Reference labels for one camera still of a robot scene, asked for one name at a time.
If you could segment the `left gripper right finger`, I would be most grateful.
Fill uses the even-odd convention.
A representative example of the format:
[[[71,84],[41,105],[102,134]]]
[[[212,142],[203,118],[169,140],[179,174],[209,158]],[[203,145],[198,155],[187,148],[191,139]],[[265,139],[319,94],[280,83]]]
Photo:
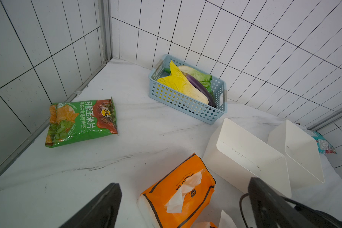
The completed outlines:
[[[251,178],[248,194],[258,228],[314,228],[260,178]]]

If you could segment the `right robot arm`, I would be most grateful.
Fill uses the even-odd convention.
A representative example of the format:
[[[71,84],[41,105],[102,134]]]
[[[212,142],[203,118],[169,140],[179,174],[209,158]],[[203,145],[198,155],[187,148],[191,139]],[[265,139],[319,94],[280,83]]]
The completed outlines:
[[[258,228],[342,228],[342,221],[295,200],[278,195],[246,193],[240,198],[239,206],[247,228],[249,225],[242,209],[242,201],[247,196]]]

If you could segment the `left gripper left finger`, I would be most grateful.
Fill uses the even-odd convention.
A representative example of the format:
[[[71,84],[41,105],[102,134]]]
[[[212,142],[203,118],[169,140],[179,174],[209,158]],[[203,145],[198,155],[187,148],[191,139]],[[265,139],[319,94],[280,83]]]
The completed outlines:
[[[118,183],[110,183],[62,228],[113,228],[116,223],[122,192]]]

